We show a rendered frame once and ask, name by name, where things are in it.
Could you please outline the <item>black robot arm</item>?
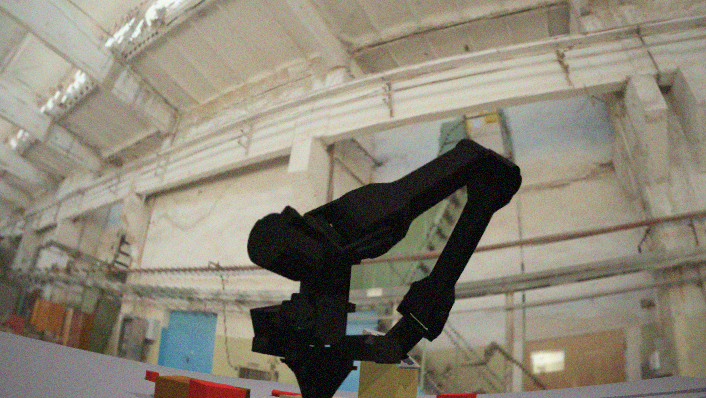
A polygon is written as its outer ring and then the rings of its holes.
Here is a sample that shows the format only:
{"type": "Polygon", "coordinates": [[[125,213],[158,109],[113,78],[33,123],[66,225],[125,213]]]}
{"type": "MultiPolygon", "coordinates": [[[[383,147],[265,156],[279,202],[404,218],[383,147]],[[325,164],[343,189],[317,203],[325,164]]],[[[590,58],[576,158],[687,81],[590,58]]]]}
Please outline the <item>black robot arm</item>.
{"type": "MultiPolygon", "coordinates": [[[[300,282],[299,288],[349,293],[352,265],[389,251],[412,221],[467,185],[468,201],[433,270],[411,283],[396,309],[403,318],[383,336],[399,342],[404,360],[423,337],[432,342],[441,334],[455,303],[457,280],[491,217],[510,203],[521,182],[520,167],[464,138],[399,180],[354,189],[304,216],[289,205],[281,214],[265,215],[249,233],[247,254],[254,264],[300,282]]],[[[255,338],[282,341],[309,331],[310,337],[324,338],[319,294],[310,293],[308,301],[300,295],[292,293],[281,305],[250,309],[255,338]]]]}

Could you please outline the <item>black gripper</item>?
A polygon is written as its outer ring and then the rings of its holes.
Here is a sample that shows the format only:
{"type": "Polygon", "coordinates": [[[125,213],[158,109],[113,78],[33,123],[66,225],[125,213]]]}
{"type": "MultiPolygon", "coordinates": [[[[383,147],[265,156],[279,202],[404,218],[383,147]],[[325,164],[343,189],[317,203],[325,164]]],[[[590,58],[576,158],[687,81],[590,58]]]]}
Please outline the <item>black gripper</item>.
{"type": "Polygon", "coordinates": [[[349,373],[357,370],[354,361],[401,363],[402,348],[395,338],[346,335],[347,313],[355,313],[356,309],[356,304],[348,302],[348,292],[312,286],[299,289],[300,299],[305,301],[310,293],[319,294],[325,315],[324,338],[310,337],[310,331],[282,341],[254,336],[251,351],[282,357],[281,362],[297,378],[302,398],[332,398],[349,373]]]}

